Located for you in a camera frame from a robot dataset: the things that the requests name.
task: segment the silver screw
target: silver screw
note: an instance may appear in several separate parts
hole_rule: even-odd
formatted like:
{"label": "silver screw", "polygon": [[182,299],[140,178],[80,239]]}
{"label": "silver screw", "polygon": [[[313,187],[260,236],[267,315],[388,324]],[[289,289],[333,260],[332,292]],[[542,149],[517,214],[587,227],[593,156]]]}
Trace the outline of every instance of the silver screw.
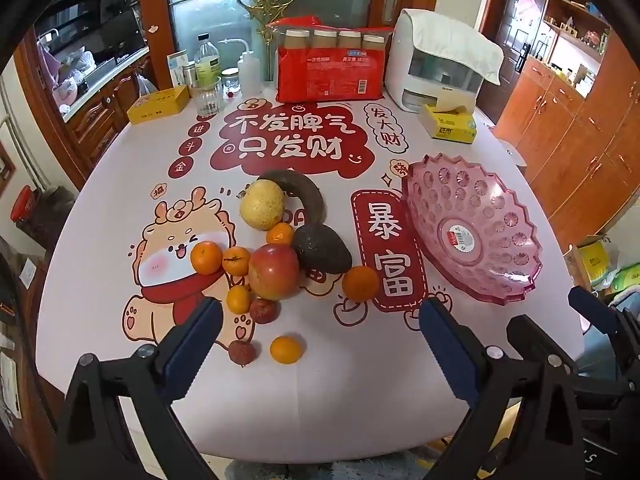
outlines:
{"label": "silver screw", "polygon": [[140,357],[149,357],[153,355],[155,351],[156,351],[156,345],[147,343],[145,345],[142,345],[140,348],[138,348],[138,350],[136,350],[136,354],[138,354]]}
{"label": "silver screw", "polygon": [[93,354],[83,354],[78,359],[78,364],[80,366],[87,366],[88,364],[91,364],[91,362],[94,360],[94,357],[95,356]]}
{"label": "silver screw", "polygon": [[558,368],[559,366],[562,366],[562,359],[559,358],[556,354],[551,354],[549,357],[546,358],[546,360],[554,368]]}
{"label": "silver screw", "polygon": [[502,359],[502,356],[504,355],[504,352],[502,351],[502,348],[500,348],[498,346],[488,346],[486,348],[486,354],[491,359]]}

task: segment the dark avocado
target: dark avocado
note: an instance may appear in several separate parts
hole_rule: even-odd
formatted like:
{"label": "dark avocado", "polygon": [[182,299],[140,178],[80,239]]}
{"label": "dark avocado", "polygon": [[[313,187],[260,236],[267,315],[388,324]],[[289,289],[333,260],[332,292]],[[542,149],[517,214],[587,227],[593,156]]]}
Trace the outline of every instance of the dark avocado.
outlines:
{"label": "dark avocado", "polygon": [[308,176],[293,170],[272,170],[261,174],[260,179],[271,180],[284,192],[297,196],[305,209],[305,222],[324,221],[322,193]]}
{"label": "dark avocado", "polygon": [[340,274],[351,269],[351,253],[338,233],[327,225],[309,223],[299,227],[291,246],[305,270]]}

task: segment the red scarf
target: red scarf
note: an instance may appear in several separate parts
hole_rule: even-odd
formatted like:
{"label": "red scarf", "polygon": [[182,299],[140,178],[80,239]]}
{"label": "red scarf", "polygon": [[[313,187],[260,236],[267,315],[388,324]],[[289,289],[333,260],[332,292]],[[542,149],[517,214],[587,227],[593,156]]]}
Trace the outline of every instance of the red scarf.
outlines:
{"label": "red scarf", "polygon": [[213,274],[192,274],[186,278],[161,285],[143,286],[142,296],[155,304],[174,304],[174,323],[180,325],[204,299],[206,290],[222,277],[222,269]]}

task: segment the pink transparent fruit plate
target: pink transparent fruit plate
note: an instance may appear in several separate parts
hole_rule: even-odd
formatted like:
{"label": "pink transparent fruit plate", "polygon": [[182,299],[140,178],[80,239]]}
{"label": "pink transparent fruit plate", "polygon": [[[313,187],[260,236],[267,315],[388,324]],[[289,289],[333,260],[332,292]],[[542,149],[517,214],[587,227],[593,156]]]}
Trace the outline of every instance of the pink transparent fruit plate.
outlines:
{"label": "pink transparent fruit plate", "polygon": [[425,156],[402,179],[406,216],[424,256],[479,301],[524,300],[542,268],[536,227],[495,173],[461,156]]}

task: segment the yellow cardboard box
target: yellow cardboard box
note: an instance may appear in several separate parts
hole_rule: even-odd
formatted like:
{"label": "yellow cardboard box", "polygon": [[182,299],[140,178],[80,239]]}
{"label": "yellow cardboard box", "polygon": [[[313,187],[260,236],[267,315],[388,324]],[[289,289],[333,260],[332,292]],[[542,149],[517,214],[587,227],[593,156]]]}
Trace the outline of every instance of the yellow cardboard box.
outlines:
{"label": "yellow cardboard box", "polygon": [[471,144],[476,138],[476,122],[472,114],[465,111],[434,113],[431,107],[423,105],[418,120],[433,139],[453,140]]}
{"label": "yellow cardboard box", "polygon": [[140,97],[127,111],[131,124],[140,124],[160,117],[179,114],[189,102],[186,86],[169,88]]}

